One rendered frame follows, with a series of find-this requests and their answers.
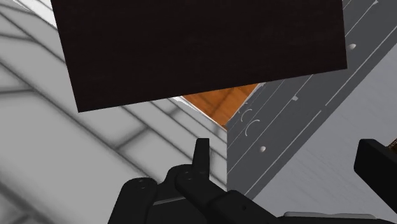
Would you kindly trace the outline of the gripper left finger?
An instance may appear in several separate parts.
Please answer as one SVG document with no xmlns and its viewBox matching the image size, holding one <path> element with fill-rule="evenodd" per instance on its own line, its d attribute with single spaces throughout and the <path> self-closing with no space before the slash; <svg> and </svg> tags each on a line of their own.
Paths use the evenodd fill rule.
<svg viewBox="0 0 397 224">
<path fill-rule="evenodd" d="M 238 191 L 209 180 L 209 139 L 198 138 L 191 164 L 169 170 L 158 184 L 134 178 L 121 188 L 108 224 L 280 224 Z"/>
</svg>

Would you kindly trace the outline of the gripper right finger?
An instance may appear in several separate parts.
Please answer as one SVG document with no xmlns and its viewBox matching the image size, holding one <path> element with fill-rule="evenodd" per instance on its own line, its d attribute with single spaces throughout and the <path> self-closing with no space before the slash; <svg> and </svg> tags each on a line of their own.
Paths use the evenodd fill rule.
<svg viewBox="0 0 397 224">
<path fill-rule="evenodd" d="M 397 150 L 360 139 L 354 172 L 397 214 Z"/>
</svg>

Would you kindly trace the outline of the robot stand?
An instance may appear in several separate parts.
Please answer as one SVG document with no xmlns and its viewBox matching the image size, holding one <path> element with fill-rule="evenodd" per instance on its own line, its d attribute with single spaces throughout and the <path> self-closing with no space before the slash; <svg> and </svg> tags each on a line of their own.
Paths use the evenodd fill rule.
<svg viewBox="0 0 397 224">
<path fill-rule="evenodd" d="M 347 67 L 342 0 L 51 0 L 78 111 Z"/>
</svg>

